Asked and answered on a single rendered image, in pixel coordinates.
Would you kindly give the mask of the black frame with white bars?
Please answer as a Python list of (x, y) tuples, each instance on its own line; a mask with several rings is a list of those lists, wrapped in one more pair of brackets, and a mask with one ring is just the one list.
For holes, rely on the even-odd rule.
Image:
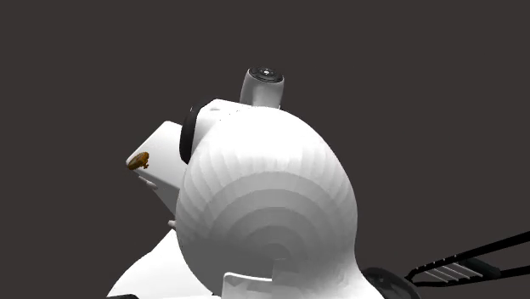
[(429, 262), (413, 268), (404, 278), (417, 287), (450, 287), (529, 275), (530, 264), (500, 269), (479, 259), (479, 256), (527, 242), (530, 242), (530, 231)]

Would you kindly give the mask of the small brown figure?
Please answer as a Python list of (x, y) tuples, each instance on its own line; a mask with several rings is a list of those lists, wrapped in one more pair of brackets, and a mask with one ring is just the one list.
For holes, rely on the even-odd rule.
[(129, 170), (136, 170), (140, 167), (143, 169), (147, 169), (149, 167), (149, 153), (146, 151), (136, 154), (127, 163), (127, 168)]

